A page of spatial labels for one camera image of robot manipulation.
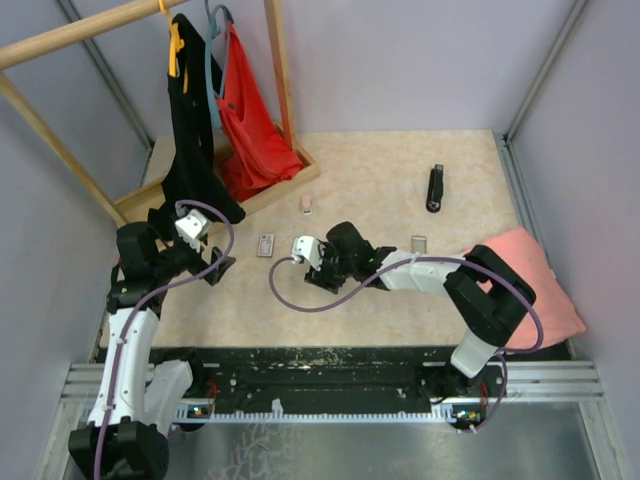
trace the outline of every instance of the pink pillow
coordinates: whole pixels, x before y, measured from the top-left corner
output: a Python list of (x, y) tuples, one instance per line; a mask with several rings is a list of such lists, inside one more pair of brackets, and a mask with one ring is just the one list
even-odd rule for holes
[[(510, 230), (483, 243), (500, 255), (536, 292), (533, 308), (544, 330), (541, 348), (586, 331), (573, 303), (553, 276), (542, 248), (524, 228)], [(507, 347), (529, 348), (536, 339), (536, 326), (527, 314), (511, 335)]]

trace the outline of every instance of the hanging clothes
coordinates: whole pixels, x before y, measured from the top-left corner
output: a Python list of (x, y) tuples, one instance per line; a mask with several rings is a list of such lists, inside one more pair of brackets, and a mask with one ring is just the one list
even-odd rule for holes
[(223, 98), (216, 103), (234, 154), (220, 171), (233, 197), (244, 201), (271, 185), (292, 179), (303, 164), (275, 129), (238, 34), (231, 22), (227, 22), (227, 28), (230, 45), (226, 82)]
[[(165, 240), (171, 239), (172, 216), (177, 200), (192, 199), (220, 210), (231, 223), (239, 223), (245, 212), (213, 172), (213, 134), (205, 90), (204, 40), (189, 20), (178, 14), (178, 24), (184, 47), (177, 53), (178, 74), (168, 75), (171, 123), (176, 154), (169, 173), (162, 181), (165, 203), (149, 209), (148, 221)], [(212, 78), (218, 86), (222, 77), (215, 59), (211, 64)], [(208, 212), (210, 220), (219, 221)]]

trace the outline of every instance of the gray wall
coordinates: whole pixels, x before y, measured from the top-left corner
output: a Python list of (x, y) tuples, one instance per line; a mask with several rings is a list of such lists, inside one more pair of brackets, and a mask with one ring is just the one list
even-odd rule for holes
[[(627, 451), (640, 410), (640, 2), (591, 2), (516, 140), (560, 283)], [(640, 478), (640, 457), (630, 457)]]
[[(0, 45), (62, 23), (53, 2), (5, 2)], [(80, 47), (7, 74), (110, 195), (138, 184), (145, 153)], [(0, 476), (30, 479), (95, 339), (115, 224), (1, 96), (0, 158)]]
[[(124, 0), (75, 0), (91, 15)], [(504, 131), (573, 0), (283, 0), (302, 131)], [(266, 103), (279, 116), (261, 0), (225, 2)], [(172, 10), (202, 34), (202, 1)], [(168, 31), (155, 15), (98, 37), (154, 135), (171, 132)]]

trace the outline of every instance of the yellow hanger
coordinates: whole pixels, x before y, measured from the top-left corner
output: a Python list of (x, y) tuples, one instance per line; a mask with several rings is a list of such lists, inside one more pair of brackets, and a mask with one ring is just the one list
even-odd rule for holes
[[(178, 31), (178, 24), (171, 21), (171, 12), (164, 6), (164, 0), (158, 0), (158, 6), (160, 11), (167, 17), (167, 23), (169, 23), (169, 33), (171, 34), (171, 41), (169, 42), (169, 75), (177, 77), (176, 72), (176, 56), (180, 50), (184, 47), (184, 40), (180, 38), (180, 32)], [(184, 72), (184, 91), (187, 90), (187, 72)]]

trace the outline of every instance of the wooden pole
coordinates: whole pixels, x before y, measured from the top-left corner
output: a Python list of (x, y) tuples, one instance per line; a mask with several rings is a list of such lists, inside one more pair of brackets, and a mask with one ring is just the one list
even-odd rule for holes
[[(171, 8), (188, 0), (164, 0)], [(0, 70), (81, 42), (160, 11), (158, 0), (133, 0), (40, 35), (0, 48)]]
[(289, 62), (287, 61), (287, 47), (284, 36), (284, 26), (282, 24), (282, 5), (280, 0), (264, 0), (264, 10), (267, 15), (267, 28), (269, 29), (273, 69), (276, 74), (276, 85), (278, 87), (278, 101), (280, 103), (284, 139), (289, 147), (293, 149), (296, 139), (296, 122), (293, 115)]
[(62, 140), (51, 130), (38, 111), (29, 103), (25, 96), (9, 80), (4, 72), (0, 72), (0, 92), (7, 98), (13, 108), (22, 115), (25, 121), (51, 147), (69, 169), (78, 177), (91, 194), (100, 202), (104, 209), (113, 217), (118, 226), (128, 223), (127, 217), (102, 191), (100, 186), (91, 178), (89, 173), (69, 151)]

